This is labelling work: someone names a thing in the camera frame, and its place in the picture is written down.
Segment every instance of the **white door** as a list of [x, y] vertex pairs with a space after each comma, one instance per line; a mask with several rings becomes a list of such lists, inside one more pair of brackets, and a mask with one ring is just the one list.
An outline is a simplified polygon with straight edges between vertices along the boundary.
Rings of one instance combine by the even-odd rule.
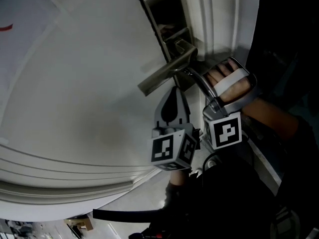
[[[0, 31], [0, 178], [22, 187], [1, 185], [0, 218], [82, 214], [153, 170], [146, 142], [155, 108], [173, 80], [147, 97], [137, 87], [166, 63], [139, 0], [15, 1], [0, 0], [0, 27], [13, 23]], [[244, 21], [239, 0], [183, 1], [200, 59], [236, 51]], [[245, 19], [252, 24], [251, 40], [256, 8], [258, 3]], [[193, 87], [186, 95], [199, 127], [199, 91]], [[31, 187], [47, 190], [39, 194]], [[83, 200], [85, 205], [77, 202]]]

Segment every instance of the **white strap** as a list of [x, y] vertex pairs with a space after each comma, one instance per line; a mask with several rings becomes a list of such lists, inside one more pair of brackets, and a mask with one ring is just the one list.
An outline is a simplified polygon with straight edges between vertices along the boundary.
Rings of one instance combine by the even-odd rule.
[[214, 86], [217, 96], [223, 94], [229, 89], [230, 86], [234, 85], [236, 82], [248, 75], [249, 73], [244, 68], [238, 68], [235, 70], [233, 73], [222, 79]]

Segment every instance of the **floor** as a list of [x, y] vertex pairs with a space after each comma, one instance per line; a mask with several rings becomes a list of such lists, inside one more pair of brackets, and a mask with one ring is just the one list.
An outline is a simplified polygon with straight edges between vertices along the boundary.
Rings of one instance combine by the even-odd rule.
[[[201, 167], [209, 152], [202, 148], [194, 156], [192, 168], [195, 170]], [[268, 173], [263, 163], [258, 157], [255, 158], [255, 169], [260, 174], [260, 178], [275, 193], [276, 183]], [[155, 210], [163, 207], [165, 200], [165, 188], [169, 181], [169, 172], [161, 172], [151, 178], [146, 183], [135, 188], [130, 193], [118, 198], [117, 200], [103, 206], [102, 210], [115, 211], [141, 211]], [[132, 233], [141, 232], [149, 224], [118, 223], [96, 220], [89, 214], [93, 230], [84, 231], [84, 238], [87, 239], [126, 239]], [[52, 221], [33, 223], [36, 230], [35, 236], [44, 239], [74, 239], [71, 231], [64, 224], [64, 221]]]

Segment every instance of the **hand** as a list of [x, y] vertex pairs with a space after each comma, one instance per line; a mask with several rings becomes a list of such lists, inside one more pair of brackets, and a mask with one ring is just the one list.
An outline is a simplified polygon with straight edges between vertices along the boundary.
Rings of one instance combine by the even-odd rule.
[[[228, 59], [228, 63], [234, 71], [238, 69], [237, 64], [232, 59]], [[212, 68], [206, 74], [206, 78], [212, 86], [215, 86], [218, 82], [224, 79], [224, 77], [232, 73], [222, 63], [218, 64], [217, 66], [222, 74], [216, 68]], [[248, 81], [247, 77], [245, 77], [229, 87], [229, 89], [227, 89], [223, 94], [220, 95], [220, 98], [223, 102], [228, 103], [245, 94], [250, 89], [250, 86], [250, 82]]]

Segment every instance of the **red mark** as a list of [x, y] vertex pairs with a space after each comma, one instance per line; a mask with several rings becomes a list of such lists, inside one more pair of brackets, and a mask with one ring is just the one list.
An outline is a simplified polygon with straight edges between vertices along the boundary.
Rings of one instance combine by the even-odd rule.
[[13, 24], [11, 24], [9, 26], [5, 26], [5, 27], [0, 27], [0, 32], [11, 30], [12, 27], [13, 27]]

